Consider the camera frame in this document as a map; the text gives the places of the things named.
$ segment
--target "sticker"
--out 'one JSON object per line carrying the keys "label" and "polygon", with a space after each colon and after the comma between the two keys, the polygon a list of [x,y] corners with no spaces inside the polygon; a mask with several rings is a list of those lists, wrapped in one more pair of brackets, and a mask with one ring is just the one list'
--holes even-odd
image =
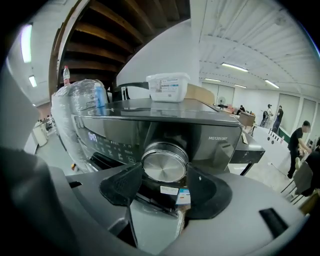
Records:
{"label": "sticker", "polygon": [[179,191],[179,188],[176,188],[176,187],[160,186],[160,192],[162,194],[176,196],[178,194],[178,191]]}
{"label": "sticker", "polygon": [[178,79],[161,79],[150,85],[150,90],[156,93],[157,97],[173,97],[178,92]]}
{"label": "sticker", "polygon": [[189,205],[191,204],[191,197],[189,189],[180,188],[178,198],[176,199],[176,205]]}

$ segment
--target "metal knob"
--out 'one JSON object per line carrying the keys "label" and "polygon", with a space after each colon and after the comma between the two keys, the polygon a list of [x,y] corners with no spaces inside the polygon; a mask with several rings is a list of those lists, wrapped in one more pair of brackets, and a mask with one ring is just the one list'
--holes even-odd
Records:
{"label": "metal knob", "polygon": [[186,175],[187,153],[177,145],[156,142],[150,144],[142,156],[145,173],[159,182],[177,182]]}

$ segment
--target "fluorescent light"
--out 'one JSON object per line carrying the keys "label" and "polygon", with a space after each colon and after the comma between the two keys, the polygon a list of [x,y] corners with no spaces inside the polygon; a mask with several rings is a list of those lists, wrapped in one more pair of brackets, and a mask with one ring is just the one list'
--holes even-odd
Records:
{"label": "fluorescent light", "polygon": [[217,80],[217,79],[211,79],[211,78],[205,78],[204,80],[215,81],[215,82],[221,82],[220,80]]}
{"label": "fluorescent light", "polygon": [[242,86],[242,85],[239,85],[239,84],[234,84],[235,86],[239,86],[239,87],[241,87],[241,88],[247,88],[247,87],[245,87],[245,86]]}
{"label": "fluorescent light", "polygon": [[269,80],[264,80],[264,81],[266,81],[269,85],[272,85],[273,87],[275,87],[277,89],[280,88],[279,86],[275,85],[273,82],[270,82]]}
{"label": "fluorescent light", "polygon": [[37,83],[36,83],[36,79],[35,79],[34,75],[29,77],[29,81],[30,81],[32,87],[37,87]]}
{"label": "fluorescent light", "polygon": [[24,63],[31,62],[31,30],[32,25],[26,25],[21,33],[21,52]]}
{"label": "fluorescent light", "polygon": [[244,72],[248,72],[248,70],[245,69],[245,68],[243,68],[243,67],[230,65],[230,64],[227,64],[227,63],[222,63],[221,65],[222,65],[222,66],[225,66],[225,67],[229,67],[229,68],[234,68],[234,69],[236,69],[236,70],[241,70],[241,71],[244,71]]}

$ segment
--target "digital display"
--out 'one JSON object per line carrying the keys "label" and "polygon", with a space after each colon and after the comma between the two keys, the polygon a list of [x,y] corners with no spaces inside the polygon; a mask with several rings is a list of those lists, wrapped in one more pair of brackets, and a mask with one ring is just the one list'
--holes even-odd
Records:
{"label": "digital display", "polygon": [[98,142],[97,137],[94,133],[88,132],[90,141]]}

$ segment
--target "black shirt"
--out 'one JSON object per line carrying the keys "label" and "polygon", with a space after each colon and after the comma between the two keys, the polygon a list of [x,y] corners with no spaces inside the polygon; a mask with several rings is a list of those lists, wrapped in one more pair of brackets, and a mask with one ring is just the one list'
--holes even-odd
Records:
{"label": "black shirt", "polygon": [[303,135],[303,132],[302,132],[302,128],[301,127],[296,129],[292,133],[292,135],[290,137],[289,145],[288,145],[288,149],[290,151],[295,151],[295,150],[298,149],[298,145],[299,145],[298,139],[301,139],[302,135]]}
{"label": "black shirt", "polygon": [[277,116],[277,119],[281,123],[282,116],[284,115],[284,111],[282,110],[282,108],[279,108],[278,113],[279,113],[279,115]]}

